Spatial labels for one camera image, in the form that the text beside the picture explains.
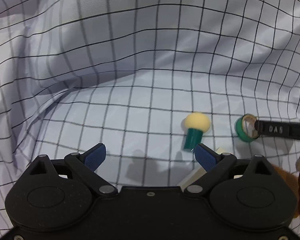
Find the green tape roll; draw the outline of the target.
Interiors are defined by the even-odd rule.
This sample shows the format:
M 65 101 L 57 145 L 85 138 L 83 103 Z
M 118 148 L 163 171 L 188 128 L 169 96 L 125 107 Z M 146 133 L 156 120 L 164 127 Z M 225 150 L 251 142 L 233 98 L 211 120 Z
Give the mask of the green tape roll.
M 235 131 L 239 139 L 243 142 L 252 142 L 260 135 L 255 129 L 257 117 L 252 114 L 245 114 L 237 119 L 235 123 Z

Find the white vivo phone box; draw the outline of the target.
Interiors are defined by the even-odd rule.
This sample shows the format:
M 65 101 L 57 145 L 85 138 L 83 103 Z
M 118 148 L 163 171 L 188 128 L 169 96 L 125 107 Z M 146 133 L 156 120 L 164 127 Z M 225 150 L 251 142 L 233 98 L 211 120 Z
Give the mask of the white vivo phone box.
M 193 153 L 198 167 L 179 182 L 178 186 L 182 191 L 215 167 L 226 155 L 232 155 L 232 153 L 225 152 L 220 147 L 214 151 L 204 144 L 198 144 L 194 148 Z

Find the brown leather wallet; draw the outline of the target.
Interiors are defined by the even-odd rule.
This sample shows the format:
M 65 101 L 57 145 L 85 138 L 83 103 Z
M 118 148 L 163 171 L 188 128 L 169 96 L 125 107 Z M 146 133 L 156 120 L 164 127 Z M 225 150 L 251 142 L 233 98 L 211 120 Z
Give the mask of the brown leather wallet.
M 298 185 L 298 177 L 294 174 L 291 174 L 281 167 L 273 165 L 275 171 L 281 176 L 281 178 L 286 182 L 289 188 L 293 191 L 297 198 L 297 204 L 299 203 L 299 185 Z

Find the lavender checked cloth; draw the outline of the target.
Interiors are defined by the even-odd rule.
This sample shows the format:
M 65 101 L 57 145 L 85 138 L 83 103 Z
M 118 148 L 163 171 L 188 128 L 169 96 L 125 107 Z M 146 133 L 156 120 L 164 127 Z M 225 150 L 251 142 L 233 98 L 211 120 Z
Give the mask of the lavender checked cloth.
M 296 174 L 300 142 L 245 143 L 245 114 L 300 122 L 300 0 L 0 0 L 0 237 L 5 198 L 40 154 L 107 148 L 115 186 L 174 186 L 203 143 Z

